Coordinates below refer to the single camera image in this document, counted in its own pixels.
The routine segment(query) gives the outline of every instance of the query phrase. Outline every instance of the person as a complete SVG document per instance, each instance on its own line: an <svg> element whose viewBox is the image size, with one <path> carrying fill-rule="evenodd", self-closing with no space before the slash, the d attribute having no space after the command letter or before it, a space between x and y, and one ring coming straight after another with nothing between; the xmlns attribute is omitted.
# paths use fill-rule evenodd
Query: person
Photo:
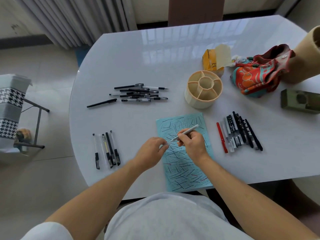
<svg viewBox="0 0 320 240"><path fill-rule="evenodd" d="M105 239L319 239L285 209L218 165L208 155L202 135L182 134L186 130L178 133L178 146L185 146L244 232L230 225L222 210L201 195L158 193L116 213L133 182L168 149L163 138L152 137L134 159L67 202L22 240L95 240L110 219Z"/></svg>

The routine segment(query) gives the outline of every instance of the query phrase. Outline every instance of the white table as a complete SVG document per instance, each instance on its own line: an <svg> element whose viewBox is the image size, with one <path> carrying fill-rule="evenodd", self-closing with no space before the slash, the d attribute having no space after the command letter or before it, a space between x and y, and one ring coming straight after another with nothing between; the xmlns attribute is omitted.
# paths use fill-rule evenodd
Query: white table
<svg viewBox="0 0 320 240"><path fill-rule="evenodd" d="M184 98L189 76L202 69L202 55L224 43L232 55L263 54L274 45L294 48L306 35L301 28L281 16L269 16L217 23L120 32L102 35L90 49L78 71L70 101L70 134L74 154L90 186L119 167L94 161L92 133L112 130L124 165L140 146L157 136L156 119L202 112L215 160L246 183L258 183L320 174L319 116L280 108L280 84L262 98L242 95L231 83L229 72L222 76L223 91L208 109L190 107ZM160 94L166 102L121 102L86 106L111 99L114 87L136 83L168 87ZM320 78L297 86L320 93ZM248 145L235 153L223 152L216 122L236 111L247 118L264 150ZM100 158L101 146L98 145ZM147 197L166 191L162 162L144 172L123 199Z"/></svg>

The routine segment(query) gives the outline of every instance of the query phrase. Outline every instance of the left hand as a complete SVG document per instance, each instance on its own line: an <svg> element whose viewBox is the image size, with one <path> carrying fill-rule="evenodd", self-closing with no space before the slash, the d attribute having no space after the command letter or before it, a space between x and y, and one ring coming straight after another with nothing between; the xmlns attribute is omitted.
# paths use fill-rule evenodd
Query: left hand
<svg viewBox="0 0 320 240"><path fill-rule="evenodd" d="M161 137L151 137L141 146L133 161L144 171L154 167L169 148L169 145L164 145L166 143Z"/></svg>

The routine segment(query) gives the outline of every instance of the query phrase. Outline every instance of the white curtain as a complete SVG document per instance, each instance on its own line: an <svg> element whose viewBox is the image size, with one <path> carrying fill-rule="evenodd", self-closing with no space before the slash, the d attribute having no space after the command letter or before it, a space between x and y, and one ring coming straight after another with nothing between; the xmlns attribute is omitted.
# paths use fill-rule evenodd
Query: white curtain
<svg viewBox="0 0 320 240"><path fill-rule="evenodd" d="M92 46L104 33L137 30L131 0L15 0L55 44Z"/></svg>

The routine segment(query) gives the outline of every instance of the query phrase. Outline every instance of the forearm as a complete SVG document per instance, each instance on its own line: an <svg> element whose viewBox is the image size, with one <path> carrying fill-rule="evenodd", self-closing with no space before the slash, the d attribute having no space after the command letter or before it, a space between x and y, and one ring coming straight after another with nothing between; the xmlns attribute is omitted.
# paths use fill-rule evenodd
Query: forearm
<svg viewBox="0 0 320 240"><path fill-rule="evenodd" d="M198 166L245 232L255 240L318 239L316 234L293 215L228 173L211 158L201 160Z"/></svg>
<svg viewBox="0 0 320 240"><path fill-rule="evenodd" d="M143 171L133 160L67 202L46 222L65 226L74 240L95 240Z"/></svg>

